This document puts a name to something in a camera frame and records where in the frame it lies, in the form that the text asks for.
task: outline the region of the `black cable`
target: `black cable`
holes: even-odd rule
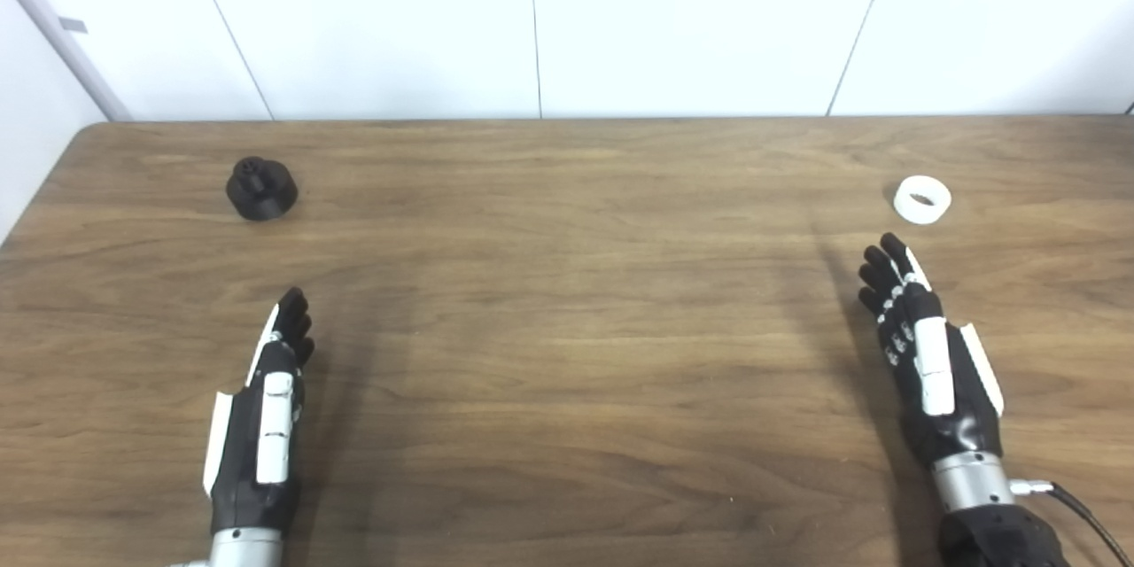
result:
[[[1051,491],[1047,493],[1050,494],[1052,498],[1057,499],[1059,502],[1069,507],[1070,510],[1074,511],[1074,514],[1078,514],[1080,518],[1086,521],[1086,524],[1090,525],[1091,528],[1099,534],[1099,538],[1102,539],[1102,542],[1107,543],[1107,547],[1110,548],[1110,551],[1115,552],[1115,557],[1118,558],[1118,562],[1123,564],[1123,567],[1134,567],[1134,562],[1131,562],[1129,556],[1126,556],[1126,552],[1123,551],[1123,548],[1118,545],[1118,541],[1116,541],[1115,538],[1110,535],[1110,532],[1102,526],[1102,523],[1099,523],[1098,518],[1094,518],[1094,515],[1091,514],[1091,510],[1088,509],[1085,505],[1083,505],[1083,501],[1078,500],[1077,498],[1074,498],[1069,491],[1063,489],[1063,486],[1060,486],[1058,483],[1051,483]]]

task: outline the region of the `white ring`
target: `white ring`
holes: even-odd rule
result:
[[[949,204],[953,204],[953,194],[931,176],[908,176],[898,186],[898,194],[894,196],[894,209],[902,215],[902,219],[915,225],[931,225],[941,219]]]

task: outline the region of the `white wall panel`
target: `white wall panel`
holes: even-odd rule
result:
[[[279,119],[534,118],[532,0],[217,0]]]
[[[1134,0],[875,0],[836,116],[1122,113]]]
[[[536,0],[544,116],[822,116],[870,0]]]
[[[268,119],[212,0],[48,0],[132,119]]]
[[[103,121],[16,0],[0,0],[0,243],[82,127]]]

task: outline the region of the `robotic hand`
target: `robotic hand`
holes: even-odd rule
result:
[[[1042,482],[1005,477],[1004,397],[972,324],[946,321],[941,301],[905,244],[887,232],[866,248],[860,301],[897,382],[902,430],[933,475],[945,507],[938,539],[948,567],[1067,567],[1051,527],[1015,503]]]
[[[303,366],[315,345],[299,288],[272,308],[244,389],[217,393],[204,489],[212,500],[212,552],[184,567],[278,567],[295,518],[299,481],[291,467],[303,411]]]

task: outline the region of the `black knob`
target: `black knob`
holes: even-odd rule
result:
[[[225,192],[236,212],[255,222],[284,215],[299,198],[299,188],[287,167],[263,158],[239,160],[232,167]]]

